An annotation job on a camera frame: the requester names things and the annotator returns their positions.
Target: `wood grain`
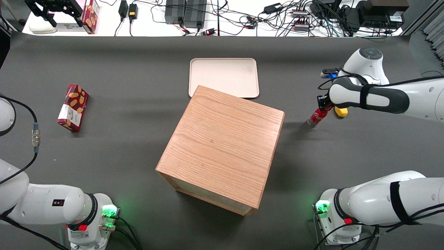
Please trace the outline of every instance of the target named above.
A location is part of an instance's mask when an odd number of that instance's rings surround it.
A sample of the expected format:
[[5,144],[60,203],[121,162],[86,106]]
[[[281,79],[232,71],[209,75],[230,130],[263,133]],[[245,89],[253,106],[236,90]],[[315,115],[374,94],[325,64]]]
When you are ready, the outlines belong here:
[[[156,171],[255,211],[284,115],[283,111],[199,86]],[[168,181],[178,189],[171,178]]]

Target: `red can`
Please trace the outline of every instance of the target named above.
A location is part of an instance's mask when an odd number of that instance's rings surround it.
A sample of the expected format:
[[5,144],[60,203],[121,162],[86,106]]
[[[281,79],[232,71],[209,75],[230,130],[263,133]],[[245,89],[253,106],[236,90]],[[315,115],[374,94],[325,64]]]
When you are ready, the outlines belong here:
[[307,120],[308,125],[316,127],[316,125],[318,125],[322,121],[322,119],[327,116],[332,108],[333,105],[328,105],[324,109],[317,108],[313,115],[311,115],[310,118]]

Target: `black strap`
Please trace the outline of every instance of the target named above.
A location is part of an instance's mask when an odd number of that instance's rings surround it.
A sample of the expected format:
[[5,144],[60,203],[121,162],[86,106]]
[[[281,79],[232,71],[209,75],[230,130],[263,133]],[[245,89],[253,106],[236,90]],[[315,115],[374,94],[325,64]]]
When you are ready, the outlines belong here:
[[402,205],[401,197],[399,196],[399,181],[390,183],[390,199],[392,201],[393,210],[402,223],[406,225],[420,225],[420,223],[417,223],[410,218]]
[[341,217],[342,219],[351,219],[353,223],[358,223],[358,220],[355,217],[351,217],[349,216],[347,213],[345,213],[345,211],[342,209],[341,204],[339,202],[339,196],[341,195],[342,190],[344,190],[346,188],[341,188],[338,189],[336,191],[336,193],[334,194],[333,197],[333,203],[334,203],[334,207],[336,209],[337,214],[339,215],[339,217]]
[[95,215],[97,214],[97,208],[98,208],[97,199],[94,197],[93,194],[89,194],[89,193],[85,193],[85,194],[91,198],[91,202],[92,202],[91,212],[82,222],[77,223],[77,224],[68,224],[68,228],[71,229],[72,231],[78,231],[80,225],[87,225],[88,226],[89,224],[91,224],[91,222],[95,218]]
[[367,107],[367,96],[369,95],[369,91],[371,87],[377,86],[377,84],[366,84],[362,86],[361,88],[361,97],[360,97],[360,104],[361,109],[368,109]]

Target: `white table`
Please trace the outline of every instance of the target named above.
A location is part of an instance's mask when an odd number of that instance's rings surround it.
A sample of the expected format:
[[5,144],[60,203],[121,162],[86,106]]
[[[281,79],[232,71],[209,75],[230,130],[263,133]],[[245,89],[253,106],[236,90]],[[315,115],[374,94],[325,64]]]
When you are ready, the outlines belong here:
[[[103,1],[109,1],[111,4],[114,2],[114,0],[103,0]],[[217,0],[208,0],[207,3],[217,4]],[[259,13],[263,11],[263,8],[268,5],[275,4],[276,0],[229,0],[228,5],[230,7],[230,10],[243,12],[247,14],[251,14],[253,16],[257,16]],[[352,1],[352,0],[343,0],[341,4],[347,4],[350,5],[354,3],[356,5],[358,0]],[[133,21],[131,33],[133,36],[182,36],[184,34],[183,31],[179,30],[175,26],[171,24],[165,24],[165,23],[156,23],[154,20],[158,22],[164,22],[164,12],[165,7],[154,7],[152,9],[153,15],[151,14],[150,10],[153,7],[153,4],[148,3],[142,3],[142,2],[135,2],[139,8],[138,12],[138,18]],[[219,0],[219,6],[222,6],[225,3],[225,0]],[[98,1],[98,4],[100,6],[100,12],[99,12],[99,21],[98,21],[98,27],[96,30],[96,34],[89,35],[85,31],[77,31],[77,32],[55,32],[51,34],[44,34],[39,36],[114,36],[115,30],[118,27],[120,23],[120,17],[117,13],[119,9],[120,0],[117,0],[117,2],[113,6],[109,6],[106,3],[102,3]],[[207,5],[206,10],[208,12],[212,12],[213,8],[210,5]],[[235,14],[235,13],[221,13],[221,16],[229,18],[231,20],[239,20],[239,17],[241,17],[241,14]],[[265,18],[267,17],[266,14],[262,14],[261,17]],[[74,19],[64,13],[56,13],[54,15],[54,20],[57,23],[73,23]],[[289,16],[286,18],[286,23],[290,22],[292,18]],[[35,22],[44,22],[41,17],[36,17],[34,14],[30,14],[28,21],[23,29],[23,33],[32,34],[29,30],[29,25]],[[220,18],[220,29],[225,32],[229,32],[232,34],[238,33],[242,28],[235,26],[228,22],[227,20]],[[339,33],[339,35],[343,34],[342,29],[339,27],[338,24],[333,24],[333,27],[335,30]],[[217,29],[217,16],[207,13],[206,14],[206,20],[205,20],[205,26],[202,30],[214,28]],[[130,23],[128,17],[124,19],[124,22],[122,23],[121,27],[119,28],[117,32],[117,36],[130,36]],[[190,32],[196,32],[197,29],[190,28]],[[371,29],[367,28],[361,28],[363,31],[371,31]],[[265,23],[259,23],[256,29],[246,29],[244,28],[243,31],[238,36],[276,36],[276,29],[271,28],[269,25]],[[322,27],[316,27],[313,29],[310,29],[311,33],[310,35],[315,36],[328,36],[328,32],[326,28]],[[396,36],[399,35],[402,32],[401,29],[398,29],[396,32],[394,32],[392,35]],[[229,34],[221,32],[221,36],[231,36]],[[370,36],[371,33],[365,33],[365,32],[356,32],[355,36]],[[290,32],[287,36],[309,36],[308,33],[296,33],[296,32]]]

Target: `gray fabric surface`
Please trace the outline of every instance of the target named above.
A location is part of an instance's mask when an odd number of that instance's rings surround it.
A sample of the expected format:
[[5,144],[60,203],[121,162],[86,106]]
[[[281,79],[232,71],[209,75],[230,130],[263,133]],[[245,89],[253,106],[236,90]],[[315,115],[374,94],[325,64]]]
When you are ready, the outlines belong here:
[[[147,250],[312,249],[314,203],[329,188],[417,170],[442,177],[441,124],[350,109],[317,128],[320,71],[339,67],[359,47],[384,53],[390,81],[419,77],[408,37],[385,40],[248,37],[35,37],[14,33],[0,70],[0,91],[31,106],[42,144],[27,174],[31,183],[66,184],[108,194]],[[189,62],[196,57],[256,59],[260,96],[286,112],[259,211],[243,218],[177,193],[155,171],[189,101]],[[90,95],[83,127],[56,123],[69,83]],[[0,138],[0,158],[24,166],[32,157],[31,116],[18,107],[15,128]],[[30,226],[58,239],[56,226]],[[443,227],[405,226],[385,235],[379,250],[440,249]],[[52,249],[41,239],[0,226],[1,249]],[[115,234],[109,250],[129,249]]]

